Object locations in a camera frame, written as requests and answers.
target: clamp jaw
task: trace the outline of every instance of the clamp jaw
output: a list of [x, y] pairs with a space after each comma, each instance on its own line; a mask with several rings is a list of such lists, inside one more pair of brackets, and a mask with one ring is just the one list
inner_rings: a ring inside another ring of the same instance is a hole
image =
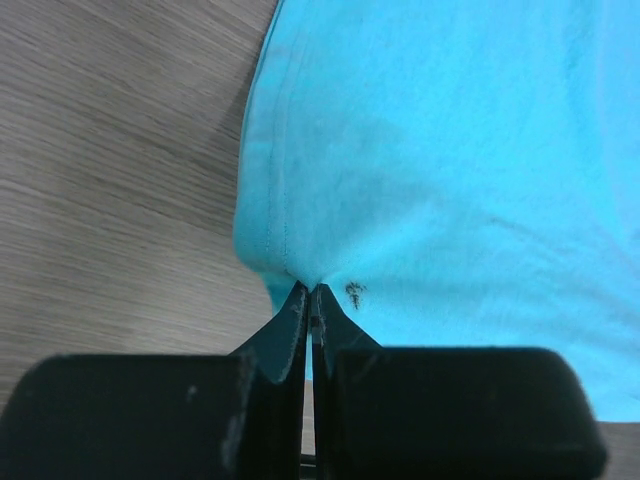
[[[300, 454], [309, 334], [315, 457]], [[229, 355], [52, 357], [0, 418], [11, 480], [589, 480], [605, 461], [557, 354], [382, 347], [328, 286], [300, 283]]]

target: black clamp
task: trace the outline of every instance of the black clamp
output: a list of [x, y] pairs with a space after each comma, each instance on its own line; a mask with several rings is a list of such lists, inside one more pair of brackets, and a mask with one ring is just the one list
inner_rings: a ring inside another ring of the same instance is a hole
[[[301, 455], [307, 336], [316, 456]], [[606, 450], [579, 381], [537, 348], [389, 348], [296, 284], [227, 356], [71, 355], [19, 382], [0, 479], [572, 479]]]

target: turquoise t-shirt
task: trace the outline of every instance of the turquoise t-shirt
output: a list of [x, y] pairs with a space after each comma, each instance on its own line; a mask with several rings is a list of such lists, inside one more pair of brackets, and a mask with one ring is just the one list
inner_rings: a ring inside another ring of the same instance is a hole
[[640, 420], [640, 2], [281, 0], [234, 243], [386, 345], [543, 346]]

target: wood grain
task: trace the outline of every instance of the wood grain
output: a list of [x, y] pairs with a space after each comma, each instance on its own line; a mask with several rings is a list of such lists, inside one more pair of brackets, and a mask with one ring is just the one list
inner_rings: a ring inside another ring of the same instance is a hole
[[[53, 353], [222, 353], [269, 319], [231, 225], [275, 3], [0, 2], [0, 407]], [[638, 425], [603, 431], [638, 478]]]

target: black ink mark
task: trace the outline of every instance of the black ink mark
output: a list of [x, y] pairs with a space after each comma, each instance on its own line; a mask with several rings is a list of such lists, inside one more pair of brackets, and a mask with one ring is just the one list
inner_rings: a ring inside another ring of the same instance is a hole
[[347, 295], [349, 295], [353, 308], [358, 310], [360, 308], [360, 296], [362, 295], [362, 292], [367, 290], [367, 287], [356, 282], [349, 282], [344, 290], [347, 292]]

